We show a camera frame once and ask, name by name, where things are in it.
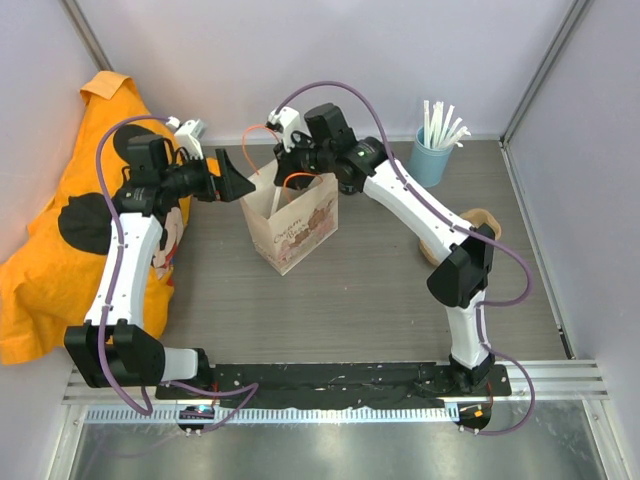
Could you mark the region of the white paper takeout bag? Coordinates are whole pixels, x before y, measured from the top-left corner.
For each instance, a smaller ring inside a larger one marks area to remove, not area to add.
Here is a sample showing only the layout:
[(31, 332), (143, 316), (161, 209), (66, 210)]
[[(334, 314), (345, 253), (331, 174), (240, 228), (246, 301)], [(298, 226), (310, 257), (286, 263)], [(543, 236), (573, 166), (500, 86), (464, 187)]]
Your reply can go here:
[(282, 276), (338, 229), (338, 182), (328, 174), (293, 173), (270, 217), (277, 164), (249, 163), (256, 190), (240, 205), (256, 251)]

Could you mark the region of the black coffee cup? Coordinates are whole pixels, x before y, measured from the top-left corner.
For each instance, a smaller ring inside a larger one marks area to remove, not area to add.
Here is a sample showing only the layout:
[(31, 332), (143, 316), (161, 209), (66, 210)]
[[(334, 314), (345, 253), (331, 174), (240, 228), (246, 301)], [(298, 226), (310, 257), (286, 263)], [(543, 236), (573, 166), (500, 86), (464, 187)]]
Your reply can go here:
[(341, 182), (341, 181), (339, 181), (338, 182), (338, 188), (339, 188), (339, 191), (342, 194), (348, 195), (348, 196), (355, 195), (358, 192), (356, 187), (353, 184), (349, 183), (349, 182)]

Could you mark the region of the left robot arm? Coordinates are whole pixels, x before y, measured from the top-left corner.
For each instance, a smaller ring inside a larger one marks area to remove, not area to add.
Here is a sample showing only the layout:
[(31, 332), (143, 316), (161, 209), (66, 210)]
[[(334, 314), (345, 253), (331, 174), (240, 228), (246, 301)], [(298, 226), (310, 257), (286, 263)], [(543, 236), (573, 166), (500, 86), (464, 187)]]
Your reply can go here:
[(117, 130), (126, 142), (119, 155), (129, 171), (113, 199), (110, 242), (96, 297), (80, 326), (66, 330), (64, 346), (91, 388), (111, 379), (122, 387), (178, 381), (190, 398), (205, 397), (212, 370), (201, 348), (166, 348), (144, 330), (144, 296), (163, 221), (180, 200), (233, 202), (254, 184), (219, 149), (213, 159), (170, 157), (167, 138), (133, 126)]

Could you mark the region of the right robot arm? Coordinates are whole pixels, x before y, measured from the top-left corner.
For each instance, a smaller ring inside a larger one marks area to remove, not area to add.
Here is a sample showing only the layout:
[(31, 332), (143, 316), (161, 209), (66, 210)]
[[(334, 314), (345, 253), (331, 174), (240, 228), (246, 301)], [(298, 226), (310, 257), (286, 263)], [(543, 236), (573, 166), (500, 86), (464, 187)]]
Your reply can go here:
[(477, 393), (494, 363), (480, 338), (492, 246), (430, 196), (380, 140), (357, 138), (338, 106), (325, 103), (306, 114), (283, 107), (269, 114), (266, 125), (281, 135), (274, 149), (275, 185), (283, 185), (294, 173), (333, 174), (341, 184), (386, 207), (429, 249), (436, 268), (426, 284), (446, 310), (451, 380), (460, 393)]

